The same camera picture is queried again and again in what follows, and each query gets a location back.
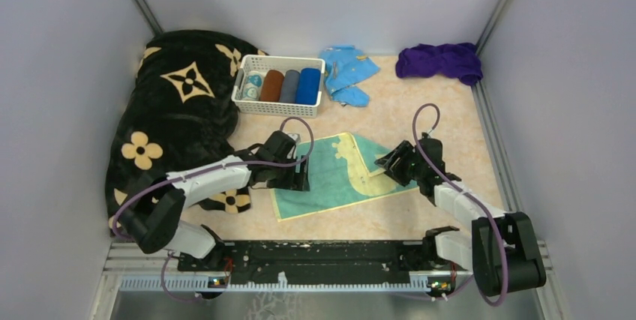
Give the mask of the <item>yellow green towel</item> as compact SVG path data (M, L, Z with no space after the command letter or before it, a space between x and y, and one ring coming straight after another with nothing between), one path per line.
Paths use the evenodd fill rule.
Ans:
M316 139L308 161L310 190L271 192L277 219L291 220L415 190L383 174L375 161L390 152L354 133Z

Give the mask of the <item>royal blue towel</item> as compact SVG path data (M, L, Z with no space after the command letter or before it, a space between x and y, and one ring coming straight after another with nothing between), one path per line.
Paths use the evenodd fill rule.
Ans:
M313 106L317 102L320 89L321 72L319 69L304 68L299 75L295 103Z

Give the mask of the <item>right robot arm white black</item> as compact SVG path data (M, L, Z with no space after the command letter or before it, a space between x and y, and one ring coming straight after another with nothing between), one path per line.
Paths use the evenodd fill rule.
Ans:
M547 274L530 217L483 202L459 176L447 172L441 141L423 133L417 145L403 141L375 164L399 185L417 184L433 206L469 229L468 235L454 226L426 231L422 258L429 268L454 263L472 272L487 297L545 285Z

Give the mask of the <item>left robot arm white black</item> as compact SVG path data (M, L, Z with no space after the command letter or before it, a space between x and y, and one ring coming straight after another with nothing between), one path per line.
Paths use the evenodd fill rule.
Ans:
M134 240L145 254L172 250L216 270L225 259L221 239L208 226L182 220L182 212L213 195L256 184L308 190L308 157L296 157L299 140L297 134L276 130L263 144L215 163L181 172L147 172L115 213L114 231Z

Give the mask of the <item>grey rolled towel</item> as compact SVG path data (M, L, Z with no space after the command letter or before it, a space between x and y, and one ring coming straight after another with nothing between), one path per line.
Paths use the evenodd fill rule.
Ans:
M300 73L297 70L288 70L283 77L280 90L280 103L295 103L299 86Z

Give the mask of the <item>white blue patterned rolled towel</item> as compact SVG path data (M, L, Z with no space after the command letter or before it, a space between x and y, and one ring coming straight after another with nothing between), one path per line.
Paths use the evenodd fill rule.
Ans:
M258 101L260 99L262 88L263 75L256 71L248 73L242 86L242 100Z

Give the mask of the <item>brown rolled towel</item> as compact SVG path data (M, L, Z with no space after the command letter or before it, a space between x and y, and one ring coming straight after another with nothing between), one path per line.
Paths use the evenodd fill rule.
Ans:
M279 70L269 70L263 79L260 101L278 102L281 98L281 89L284 75Z

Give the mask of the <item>white plastic basket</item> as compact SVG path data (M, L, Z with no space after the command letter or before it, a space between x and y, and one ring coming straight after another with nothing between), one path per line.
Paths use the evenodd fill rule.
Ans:
M277 103L260 100L248 100L243 97L244 85L250 75L258 74L263 79L269 70L288 70L300 72L304 68L317 69L320 72L319 91L313 104ZM323 80L326 74L326 63L321 58L301 58L271 55L245 55L235 77L231 100L240 112L256 115L298 116L316 118L323 98Z

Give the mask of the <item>black floral blanket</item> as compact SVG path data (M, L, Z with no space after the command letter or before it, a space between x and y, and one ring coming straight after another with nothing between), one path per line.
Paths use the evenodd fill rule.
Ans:
M120 226L113 217L145 172L188 170L234 152L239 109L231 97L246 55L264 51L219 31L168 31L146 44L109 151L109 228Z

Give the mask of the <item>purple towel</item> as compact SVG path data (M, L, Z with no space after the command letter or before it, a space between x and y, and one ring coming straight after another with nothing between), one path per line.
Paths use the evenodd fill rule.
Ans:
M443 75L473 86L484 76L476 50L473 43L445 43L438 46L420 43L399 53L395 73L401 79Z

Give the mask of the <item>light blue patterned towel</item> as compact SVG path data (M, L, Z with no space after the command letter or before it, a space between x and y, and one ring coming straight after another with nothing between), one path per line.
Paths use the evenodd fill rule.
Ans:
M374 61L353 45L325 48L319 54L325 62L325 89L342 106L366 107L370 97L358 84L380 71Z

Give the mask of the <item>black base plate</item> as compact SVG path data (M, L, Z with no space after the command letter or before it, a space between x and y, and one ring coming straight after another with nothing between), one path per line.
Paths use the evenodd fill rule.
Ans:
M452 292L463 269L423 241L227 241L178 256L178 270L218 272L227 288Z

